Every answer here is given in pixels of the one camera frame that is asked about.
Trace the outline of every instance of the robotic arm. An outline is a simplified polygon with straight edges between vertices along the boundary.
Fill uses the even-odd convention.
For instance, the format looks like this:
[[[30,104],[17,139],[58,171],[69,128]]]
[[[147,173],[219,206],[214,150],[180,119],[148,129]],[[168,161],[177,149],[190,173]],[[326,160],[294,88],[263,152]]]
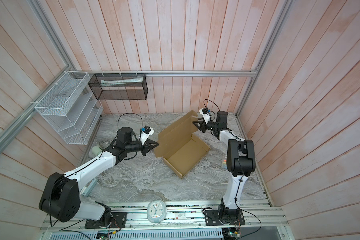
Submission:
[[[193,124],[202,132],[210,130],[213,136],[228,147],[226,163],[231,175],[228,180],[227,191],[219,205],[218,219],[225,224],[231,223],[242,215],[238,202],[240,202],[245,181],[256,168],[254,144],[253,141],[243,139],[227,128],[227,112],[218,111],[216,122],[211,121],[210,110],[207,107],[200,109],[199,113],[203,117],[194,121]]]
[[[117,136],[102,152],[87,163],[68,171],[64,174],[52,174],[46,183],[39,203],[39,209],[67,222],[72,218],[90,219],[93,226],[109,227],[112,221],[110,208],[101,203],[82,202],[79,198],[81,190],[88,182],[101,172],[117,165],[125,159],[129,152],[141,152],[143,156],[158,146],[158,143],[148,137],[154,130],[148,126],[140,130],[139,138],[133,129],[122,127],[117,131]]]

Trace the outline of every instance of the black wire mesh basket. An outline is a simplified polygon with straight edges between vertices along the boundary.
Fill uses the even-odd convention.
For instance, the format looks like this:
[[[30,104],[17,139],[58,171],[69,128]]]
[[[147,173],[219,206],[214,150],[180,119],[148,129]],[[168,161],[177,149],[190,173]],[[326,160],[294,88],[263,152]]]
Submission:
[[[97,100],[147,99],[147,80],[143,73],[96,73],[88,84]]]

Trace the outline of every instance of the white label sticker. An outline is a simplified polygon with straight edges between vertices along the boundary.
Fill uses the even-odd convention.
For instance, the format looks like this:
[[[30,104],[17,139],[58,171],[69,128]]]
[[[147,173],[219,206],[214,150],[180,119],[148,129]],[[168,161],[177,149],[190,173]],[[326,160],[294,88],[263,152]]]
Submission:
[[[184,220],[184,219],[187,219],[187,213],[185,213],[185,212],[176,212],[176,213],[175,213],[175,219],[176,219],[176,220]]]

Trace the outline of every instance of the clock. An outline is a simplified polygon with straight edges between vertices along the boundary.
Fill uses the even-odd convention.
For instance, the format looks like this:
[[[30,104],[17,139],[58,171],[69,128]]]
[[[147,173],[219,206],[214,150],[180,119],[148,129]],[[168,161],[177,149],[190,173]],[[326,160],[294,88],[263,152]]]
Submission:
[[[158,223],[167,215],[167,206],[162,200],[154,200],[148,204],[147,218],[150,222]]]

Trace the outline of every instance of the black mounting plate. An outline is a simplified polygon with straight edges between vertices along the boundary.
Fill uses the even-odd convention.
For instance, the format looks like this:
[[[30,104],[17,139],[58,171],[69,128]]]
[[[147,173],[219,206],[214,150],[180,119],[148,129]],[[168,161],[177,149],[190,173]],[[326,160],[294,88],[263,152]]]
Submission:
[[[125,228],[125,220],[127,219],[127,213],[126,212],[111,212],[113,218],[110,228]],[[93,228],[100,228],[97,224],[95,224],[96,221],[93,220],[87,220],[85,223],[86,229],[93,229]]]
[[[205,213],[205,224],[207,226],[220,226],[226,225],[219,220],[219,210],[204,210]],[[234,220],[227,225],[245,225],[243,212],[240,210],[238,220]]]

